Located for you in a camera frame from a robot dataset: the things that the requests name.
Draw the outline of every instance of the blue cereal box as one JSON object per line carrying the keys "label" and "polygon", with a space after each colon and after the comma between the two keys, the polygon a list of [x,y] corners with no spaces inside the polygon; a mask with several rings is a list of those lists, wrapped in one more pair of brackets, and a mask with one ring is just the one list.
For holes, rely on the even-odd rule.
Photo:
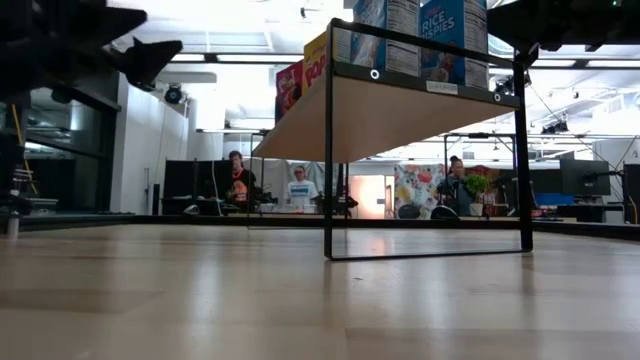
{"label": "blue cereal box", "polygon": [[[358,0],[353,21],[420,36],[420,0]],[[353,33],[351,62],[378,70],[420,76],[420,48],[371,35]]]}
{"label": "blue cereal box", "polygon": [[[420,36],[487,53],[486,0],[431,0],[420,9]],[[421,75],[432,81],[487,89],[487,64],[421,49]]]}

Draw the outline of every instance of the shelf label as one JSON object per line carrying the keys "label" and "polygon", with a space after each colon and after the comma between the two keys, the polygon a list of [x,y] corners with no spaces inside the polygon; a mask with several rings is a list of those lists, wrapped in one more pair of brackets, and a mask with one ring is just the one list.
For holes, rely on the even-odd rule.
{"label": "shelf label", "polygon": [[458,85],[439,81],[427,81],[427,91],[441,94],[458,95]]}

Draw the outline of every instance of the floral poster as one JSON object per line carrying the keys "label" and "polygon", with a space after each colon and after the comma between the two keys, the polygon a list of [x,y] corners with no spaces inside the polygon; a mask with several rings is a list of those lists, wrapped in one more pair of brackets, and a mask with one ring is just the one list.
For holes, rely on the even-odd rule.
{"label": "floral poster", "polygon": [[418,219],[430,219],[438,205],[438,184],[445,178],[444,165],[395,165],[395,217],[407,210],[419,211]]}

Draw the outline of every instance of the cereal box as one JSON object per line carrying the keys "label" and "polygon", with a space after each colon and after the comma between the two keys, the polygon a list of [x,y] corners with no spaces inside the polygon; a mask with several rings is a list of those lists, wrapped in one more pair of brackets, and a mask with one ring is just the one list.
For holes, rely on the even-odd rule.
{"label": "cereal box", "polygon": [[302,96],[302,60],[276,74],[276,123]]}
{"label": "cereal box", "polygon": [[[420,9],[425,39],[487,53],[486,0],[431,0]],[[438,82],[487,89],[487,64],[430,49],[421,49],[422,76]]]}
{"label": "cereal box", "polygon": [[[353,21],[387,30],[419,36],[420,0],[358,0],[353,7]],[[353,33],[351,61],[378,70],[420,76],[420,48]]]}
{"label": "cereal box", "polygon": [[[344,29],[334,31],[333,58],[336,61],[349,62],[351,32]],[[323,32],[304,46],[304,65],[302,94],[306,94],[315,79],[324,74],[327,66],[327,33]]]}

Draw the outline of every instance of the green plant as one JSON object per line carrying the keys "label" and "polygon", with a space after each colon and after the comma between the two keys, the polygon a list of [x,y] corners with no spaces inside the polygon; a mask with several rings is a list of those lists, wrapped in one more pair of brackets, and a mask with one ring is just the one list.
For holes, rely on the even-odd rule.
{"label": "green plant", "polygon": [[482,175],[469,175],[464,184],[469,191],[476,195],[482,194],[489,188],[489,180]]}

